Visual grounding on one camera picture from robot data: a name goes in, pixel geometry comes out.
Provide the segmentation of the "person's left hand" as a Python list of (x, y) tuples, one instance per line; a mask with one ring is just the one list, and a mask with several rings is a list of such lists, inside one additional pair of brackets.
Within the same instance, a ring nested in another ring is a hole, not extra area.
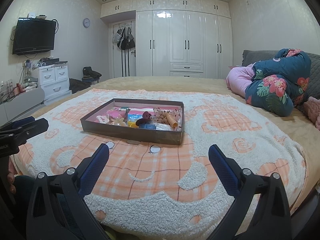
[(8, 183), (9, 183), (9, 190), (12, 194), (16, 193), (16, 187), (14, 186), (15, 176), (13, 173), (9, 172), (7, 175)]

